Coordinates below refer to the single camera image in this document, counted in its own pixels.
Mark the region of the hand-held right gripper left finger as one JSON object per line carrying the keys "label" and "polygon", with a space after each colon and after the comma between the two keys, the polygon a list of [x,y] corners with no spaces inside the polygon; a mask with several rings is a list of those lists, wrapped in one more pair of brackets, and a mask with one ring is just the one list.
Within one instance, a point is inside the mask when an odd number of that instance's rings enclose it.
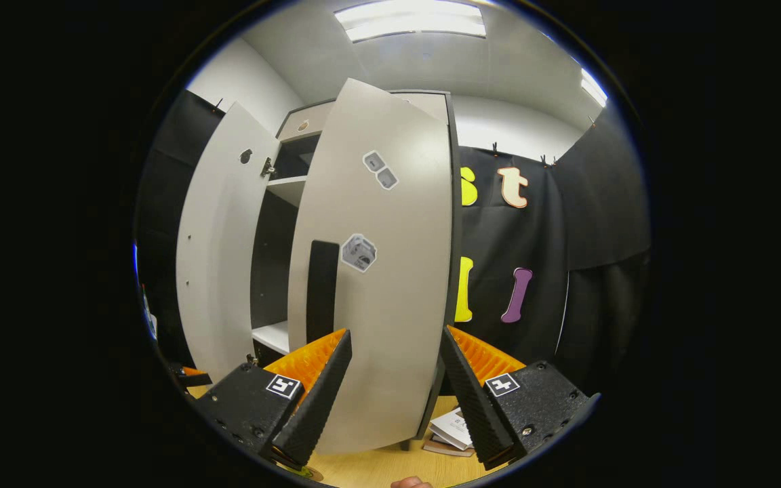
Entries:
{"label": "hand-held right gripper left finger", "polygon": [[337,330],[267,367],[239,365],[193,404],[242,450],[301,470],[321,438],[352,357],[351,332]]}

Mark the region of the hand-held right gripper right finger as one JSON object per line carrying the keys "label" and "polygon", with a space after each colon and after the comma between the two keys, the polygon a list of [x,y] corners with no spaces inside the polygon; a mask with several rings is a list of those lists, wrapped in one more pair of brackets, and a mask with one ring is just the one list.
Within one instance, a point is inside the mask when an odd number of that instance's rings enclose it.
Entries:
{"label": "hand-held right gripper right finger", "polygon": [[524,365],[451,325],[444,327],[440,356],[486,470],[546,455],[599,402],[598,392],[587,395],[546,359]]}

